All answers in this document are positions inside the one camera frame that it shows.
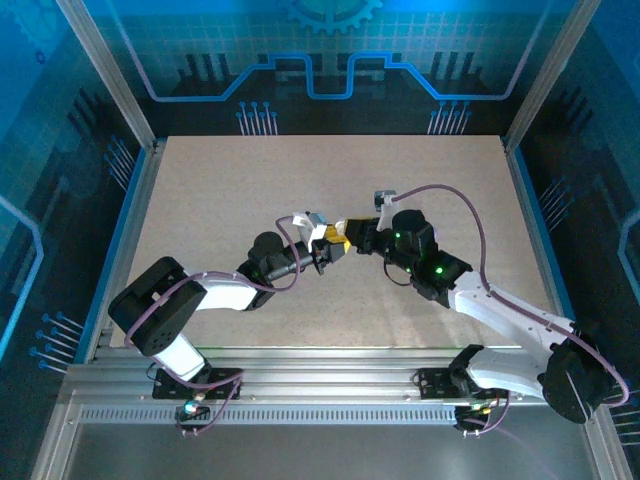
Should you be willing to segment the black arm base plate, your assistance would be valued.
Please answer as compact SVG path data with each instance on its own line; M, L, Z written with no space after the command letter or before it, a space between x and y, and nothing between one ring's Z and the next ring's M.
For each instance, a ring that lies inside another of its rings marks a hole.
M228 380L241 373L239 368L212 368L206 367L204 373L192 383L209 384ZM155 373L152 398L156 400L192 400L199 390L192 389L183 383L173 379L166 371L160 369ZM233 388L233 382L225 383L215 389L206 392L206 400L223 400Z
M422 400L467 398L475 389L475 384L465 372L449 368L420 368L411 380Z

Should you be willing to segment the small LED circuit board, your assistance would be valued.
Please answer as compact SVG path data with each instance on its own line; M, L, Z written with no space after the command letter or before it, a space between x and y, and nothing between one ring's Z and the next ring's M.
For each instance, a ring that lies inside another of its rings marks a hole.
M189 400L176 409L175 420L178 423L203 421L210 417L210 412L211 410L208 406L197 400Z
M488 422L491 411L499 404L499 401L488 400L484 402L474 402L467 406L457 406L455 408L455 418L459 423L468 419L478 420L482 424Z

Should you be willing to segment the grey metal panel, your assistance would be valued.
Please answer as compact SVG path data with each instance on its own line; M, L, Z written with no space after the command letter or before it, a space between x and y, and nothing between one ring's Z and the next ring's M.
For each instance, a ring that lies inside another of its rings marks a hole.
M513 407L491 432L448 426L238 425L199 438L153 424L66 426L44 441L53 404L31 406L14 439L34 480L640 480L613 424L585 427Z

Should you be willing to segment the aluminium side rail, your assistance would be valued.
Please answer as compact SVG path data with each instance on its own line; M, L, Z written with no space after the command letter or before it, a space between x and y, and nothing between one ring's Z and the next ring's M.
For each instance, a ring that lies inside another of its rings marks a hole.
M505 155L552 311L574 320L575 312L524 157L519 147L505 151Z
M107 251L78 347L78 362L90 362L109 324L108 306L126 287L167 139L138 159Z

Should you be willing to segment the aluminium frame post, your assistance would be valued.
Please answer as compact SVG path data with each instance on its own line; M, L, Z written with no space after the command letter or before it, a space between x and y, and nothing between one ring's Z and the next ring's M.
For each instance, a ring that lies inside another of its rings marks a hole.
M136 140L154 152L156 135L83 0L55 1Z
M520 145L584 35L602 0L576 0L505 136L506 154Z

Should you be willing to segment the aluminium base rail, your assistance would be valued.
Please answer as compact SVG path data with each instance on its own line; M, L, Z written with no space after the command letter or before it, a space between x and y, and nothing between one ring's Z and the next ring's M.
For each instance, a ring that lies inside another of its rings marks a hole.
M457 348L205 348L215 367L241 368L243 404L416 403L412 376L446 367ZM132 349L101 347L88 364L68 368L58 403L151 405L150 359Z

